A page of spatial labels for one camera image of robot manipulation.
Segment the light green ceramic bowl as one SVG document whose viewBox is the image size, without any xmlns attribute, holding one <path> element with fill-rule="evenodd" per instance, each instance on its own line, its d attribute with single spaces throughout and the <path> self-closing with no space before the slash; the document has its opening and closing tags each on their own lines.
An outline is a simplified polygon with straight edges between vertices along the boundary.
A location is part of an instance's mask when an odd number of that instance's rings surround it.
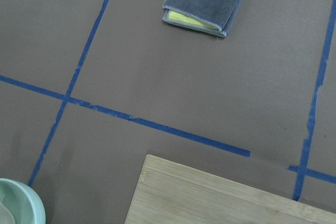
<svg viewBox="0 0 336 224">
<path fill-rule="evenodd" d="M 1 179 L 1 223 L 45 223 L 44 205 L 29 186 Z"/>
</svg>

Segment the bamboo cutting board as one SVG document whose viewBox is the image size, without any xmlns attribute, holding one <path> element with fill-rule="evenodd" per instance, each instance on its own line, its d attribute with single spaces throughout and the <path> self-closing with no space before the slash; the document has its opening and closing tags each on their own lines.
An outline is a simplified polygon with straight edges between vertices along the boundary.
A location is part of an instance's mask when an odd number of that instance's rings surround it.
<svg viewBox="0 0 336 224">
<path fill-rule="evenodd" d="M 126 223 L 335 223 L 335 214 L 148 154 Z"/>
</svg>

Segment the grey and yellow folded cloth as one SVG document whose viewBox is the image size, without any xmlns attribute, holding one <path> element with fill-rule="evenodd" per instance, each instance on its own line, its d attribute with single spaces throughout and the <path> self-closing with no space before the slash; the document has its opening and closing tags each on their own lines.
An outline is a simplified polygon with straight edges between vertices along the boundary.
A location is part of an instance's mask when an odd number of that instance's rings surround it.
<svg viewBox="0 0 336 224">
<path fill-rule="evenodd" d="M 162 20 L 168 24 L 225 38 L 242 0 L 165 0 Z"/>
</svg>

